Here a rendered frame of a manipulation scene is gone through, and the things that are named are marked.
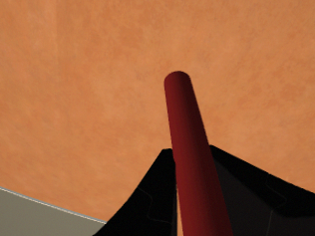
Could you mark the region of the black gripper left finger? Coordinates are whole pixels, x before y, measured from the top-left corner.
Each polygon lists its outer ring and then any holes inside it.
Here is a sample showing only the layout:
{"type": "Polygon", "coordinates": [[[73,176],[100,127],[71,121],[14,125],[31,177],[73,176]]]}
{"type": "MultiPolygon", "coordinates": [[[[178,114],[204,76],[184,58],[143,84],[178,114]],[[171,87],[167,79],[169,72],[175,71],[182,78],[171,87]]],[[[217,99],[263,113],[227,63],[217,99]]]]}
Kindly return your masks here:
{"type": "Polygon", "coordinates": [[[177,236],[177,190],[172,149],[162,149],[110,221],[92,236],[177,236]]]}

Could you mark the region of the dark red peg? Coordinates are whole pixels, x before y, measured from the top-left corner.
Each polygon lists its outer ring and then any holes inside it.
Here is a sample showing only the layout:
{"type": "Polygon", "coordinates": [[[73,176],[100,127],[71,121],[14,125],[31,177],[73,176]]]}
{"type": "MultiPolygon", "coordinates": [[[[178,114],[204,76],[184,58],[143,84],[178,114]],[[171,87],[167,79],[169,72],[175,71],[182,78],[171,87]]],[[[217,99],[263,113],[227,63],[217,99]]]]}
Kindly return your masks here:
{"type": "Polygon", "coordinates": [[[188,74],[162,82],[184,236],[233,236],[196,95],[188,74]]]}

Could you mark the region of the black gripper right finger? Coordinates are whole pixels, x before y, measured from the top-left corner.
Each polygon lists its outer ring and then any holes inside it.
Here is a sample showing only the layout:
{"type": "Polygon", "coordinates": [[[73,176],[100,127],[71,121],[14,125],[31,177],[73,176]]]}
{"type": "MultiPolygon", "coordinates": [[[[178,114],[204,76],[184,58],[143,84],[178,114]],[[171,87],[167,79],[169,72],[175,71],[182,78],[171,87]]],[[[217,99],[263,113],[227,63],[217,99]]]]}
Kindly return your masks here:
{"type": "Polygon", "coordinates": [[[233,236],[315,236],[315,193],[210,145],[233,236]]]}

